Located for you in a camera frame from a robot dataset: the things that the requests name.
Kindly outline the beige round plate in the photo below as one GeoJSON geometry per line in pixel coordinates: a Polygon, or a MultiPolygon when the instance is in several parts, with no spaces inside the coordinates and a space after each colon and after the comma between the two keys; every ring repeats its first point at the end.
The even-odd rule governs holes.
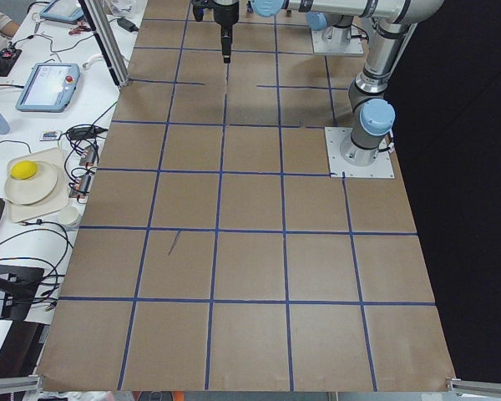
{"type": "Polygon", "coordinates": [[[53,164],[34,161],[38,164],[38,173],[29,180],[6,179],[4,191],[6,198],[18,205],[30,205],[48,196],[58,182],[58,171],[53,164]]]}

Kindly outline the black power adapter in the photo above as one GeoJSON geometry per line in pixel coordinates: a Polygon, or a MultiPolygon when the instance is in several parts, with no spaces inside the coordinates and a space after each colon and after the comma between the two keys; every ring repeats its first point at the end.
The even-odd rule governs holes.
{"type": "Polygon", "coordinates": [[[129,33],[135,33],[135,32],[139,31],[139,28],[137,27],[137,25],[135,23],[131,22],[130,20],[128,20],[127,18],[124,18],[124,17],[118,18],[117,24],[122,29],[124,29],[125,31],[127,31],[129,33]]]}

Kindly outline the white paper cup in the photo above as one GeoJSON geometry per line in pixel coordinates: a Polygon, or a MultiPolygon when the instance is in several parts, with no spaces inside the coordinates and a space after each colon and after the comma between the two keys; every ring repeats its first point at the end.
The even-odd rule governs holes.
{"type": "Polygon", "coordinates": [[[57,217],[58,224],[63,226],[67,231],[78,229],[82,220],[82,214],[74,206],[64,207],[57,217]]]}

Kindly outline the beige square tray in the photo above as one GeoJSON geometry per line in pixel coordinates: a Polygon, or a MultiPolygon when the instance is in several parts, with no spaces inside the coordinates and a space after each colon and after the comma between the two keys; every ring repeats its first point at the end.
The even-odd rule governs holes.
{"type": "Polygon", "coordinates": [[[57,147],[8,162],[4,194],[11,222],[32,220],[58,212],[68,205],[68,181],[63,163],[63,152],[57,147]],[[14,179],[11,176],[12,168],[24,160],[36,163],[37,173],[26,180],[14,179]]]}

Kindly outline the blue teach pendant tablet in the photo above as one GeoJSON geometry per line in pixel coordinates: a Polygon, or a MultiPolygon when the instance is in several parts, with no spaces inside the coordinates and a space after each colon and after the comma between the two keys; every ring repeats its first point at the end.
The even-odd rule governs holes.
{"type": "Polygon", "coordinates": [[[76,63],[36,63],[16,103],[21,112],[63,112],[80,79],[76,63]]]}

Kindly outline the black stand base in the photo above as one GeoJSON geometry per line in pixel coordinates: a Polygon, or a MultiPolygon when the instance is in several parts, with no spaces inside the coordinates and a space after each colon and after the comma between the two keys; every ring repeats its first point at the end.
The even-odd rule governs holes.
{"type": "Polygon", "coordinates": [[[24,321],[44,269],[0,265],[0,320],[24,321]]]}

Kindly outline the brown paper table mat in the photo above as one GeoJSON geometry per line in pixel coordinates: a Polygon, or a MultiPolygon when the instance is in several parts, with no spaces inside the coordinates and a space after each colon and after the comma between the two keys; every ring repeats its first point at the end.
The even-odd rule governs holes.
{"type": "Polygon", "coordinates": [[[243,14],[230,63],[146,5],[38,372],[48,391],[441,391],[453,376],[402,179],[330,176],[358,59],[243,14]]]}

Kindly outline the yellow lemon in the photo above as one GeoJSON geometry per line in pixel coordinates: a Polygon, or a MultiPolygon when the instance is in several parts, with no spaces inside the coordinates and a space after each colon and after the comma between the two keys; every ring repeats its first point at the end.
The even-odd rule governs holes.
{"type": "Polygon", "coordinates": [[[10,170],[10,176],[15,180],[29,180],[37,173],[38,164],[31,160],[21,160],[10,170]]]}

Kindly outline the aluminium frame post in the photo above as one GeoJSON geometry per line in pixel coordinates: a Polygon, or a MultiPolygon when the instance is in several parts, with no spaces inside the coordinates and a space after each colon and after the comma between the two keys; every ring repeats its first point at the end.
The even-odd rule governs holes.
{"type": "Polygon", "coordinates": [[[114,84],[120,88],[127,86],[129,73],[101,2],[96,0],[78,2],[92,29],[114,84]]]}

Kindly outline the small colourful remote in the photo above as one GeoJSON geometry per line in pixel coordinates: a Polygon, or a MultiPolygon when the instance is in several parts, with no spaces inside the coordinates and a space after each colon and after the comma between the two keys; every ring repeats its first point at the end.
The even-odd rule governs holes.
{"type": "Polygon", "coordinates": [[[44,131],[40,136],[40,141],[57,141],[61,138],[62,132],[59,130],[44,131]]]}

